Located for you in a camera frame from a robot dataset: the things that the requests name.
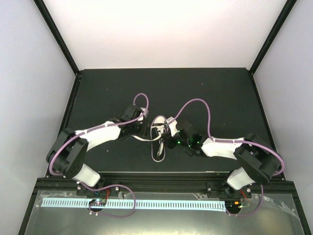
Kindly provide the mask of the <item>black sneaker white sole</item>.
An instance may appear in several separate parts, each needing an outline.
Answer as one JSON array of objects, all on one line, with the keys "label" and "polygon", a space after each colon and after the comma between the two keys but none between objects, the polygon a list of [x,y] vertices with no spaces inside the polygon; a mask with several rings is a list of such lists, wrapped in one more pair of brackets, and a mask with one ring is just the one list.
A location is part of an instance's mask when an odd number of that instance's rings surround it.
[{"label": "black sneaker white sole", "polygon": [[160,163],[165,159],[166,151],[164,140],[162,139],[162,134],[165,134],[168,131],[168,128],[165,126],[166,118],[164,116],[156,116],[152,121],[150,129],[150,138],[157,140],[151,143],[151,156],[152,160]]}]

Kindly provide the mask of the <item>white shoelace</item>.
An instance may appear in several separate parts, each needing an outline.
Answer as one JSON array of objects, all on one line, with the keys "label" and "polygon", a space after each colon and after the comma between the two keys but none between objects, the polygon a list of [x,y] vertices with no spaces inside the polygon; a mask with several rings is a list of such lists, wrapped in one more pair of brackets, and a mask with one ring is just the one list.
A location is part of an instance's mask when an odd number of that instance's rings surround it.
[{"label": "white shoelace", "polygon": [[154,124],[150,128],[149,137],[139,137],[132,135],[139,141],[151,142],[151,155],[155,162],[161,162],[165,158],[165,144],[162,140],[162,134],[167,131],[166,127],[161,124]]}]

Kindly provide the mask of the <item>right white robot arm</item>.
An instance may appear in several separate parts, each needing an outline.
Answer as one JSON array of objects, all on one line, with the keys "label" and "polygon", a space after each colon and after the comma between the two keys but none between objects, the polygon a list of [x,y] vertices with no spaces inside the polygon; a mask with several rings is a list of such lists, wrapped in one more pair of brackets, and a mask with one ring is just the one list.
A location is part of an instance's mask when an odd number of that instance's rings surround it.
[{"label": "right white robot arm", "polygon": [[165,126],[168,131],[163,139],[168,148],[182,146],[189,156],[221,157],[240,164],[240,168],[231,171],[223,183],[210,186],[213,192],[226,198],[234,197],[243,187],[251,184],[269,183],[283,167],[279,154],[255,134],[239,139],[210,138],[197,133],[191,123],[178,123],[172,117],[166,119]]}]

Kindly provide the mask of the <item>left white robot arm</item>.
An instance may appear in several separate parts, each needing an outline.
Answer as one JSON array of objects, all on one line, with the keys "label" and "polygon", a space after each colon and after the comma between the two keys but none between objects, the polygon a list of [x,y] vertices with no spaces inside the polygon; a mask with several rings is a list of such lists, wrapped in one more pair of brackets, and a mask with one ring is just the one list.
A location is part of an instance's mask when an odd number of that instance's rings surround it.
[{"label": "left white robot arm", "polygon": [[63,129],[47,154],[51,175],[63,176],[88,186],[93,195],[105,190],[100,174],[85,163],[87,152],[103,143],[125,140],[145,128],[148,108],[129,105],[125,113],[113,117],[101,125],[72,131]]}]

